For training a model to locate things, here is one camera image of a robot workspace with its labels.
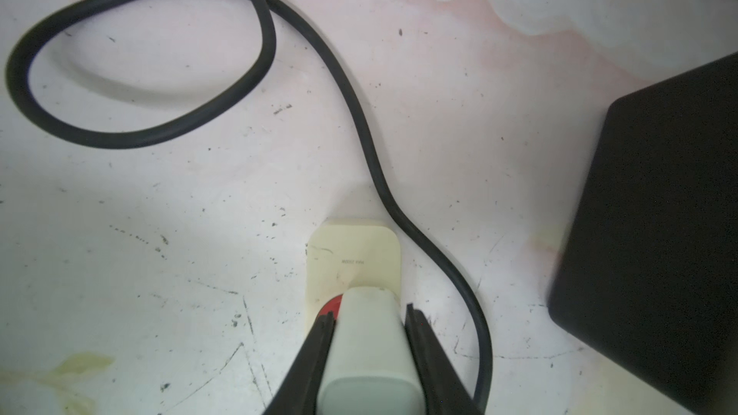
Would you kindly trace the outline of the white long power strip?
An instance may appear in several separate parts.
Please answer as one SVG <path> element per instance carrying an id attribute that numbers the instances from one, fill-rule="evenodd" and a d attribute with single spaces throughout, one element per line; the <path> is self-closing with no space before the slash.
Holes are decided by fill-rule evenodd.
<path id="1" fill-rule="evenodd" d="M 377 287 L 402 297 L 402 250 L 386 224 L 371 219 L 331 219 L 306 248 L 305 330 L 324 305 L 353 287 Z"/>

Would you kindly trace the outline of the white plug adapter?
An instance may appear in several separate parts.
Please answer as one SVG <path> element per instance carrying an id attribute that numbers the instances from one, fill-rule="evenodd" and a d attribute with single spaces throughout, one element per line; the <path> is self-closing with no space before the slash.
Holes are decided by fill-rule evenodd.
<path id="1" fill-rule="evenodd" d="M 316 412 L 426 412 L 424 390 L 391 291 L 363 286 L 342 296 Z"/>

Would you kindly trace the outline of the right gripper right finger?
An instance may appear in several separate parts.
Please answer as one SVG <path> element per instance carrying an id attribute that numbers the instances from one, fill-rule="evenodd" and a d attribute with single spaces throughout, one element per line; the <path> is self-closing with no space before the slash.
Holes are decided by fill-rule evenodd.
<path id="1" fill-rule="evenodd" d="M 420 309 L 408 304 L 405 330 L 428 415 L 480 415 L 449 357 L 444 352 L 431 323 Z"/>

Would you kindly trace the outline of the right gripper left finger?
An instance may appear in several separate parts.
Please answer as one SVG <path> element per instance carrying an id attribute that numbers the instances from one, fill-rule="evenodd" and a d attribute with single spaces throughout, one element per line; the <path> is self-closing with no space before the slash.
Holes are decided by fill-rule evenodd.
<path id="1" fill-rule="evenodd" d="M 315 415 L 336 317 L 319 315 L 264 415 Z"/>

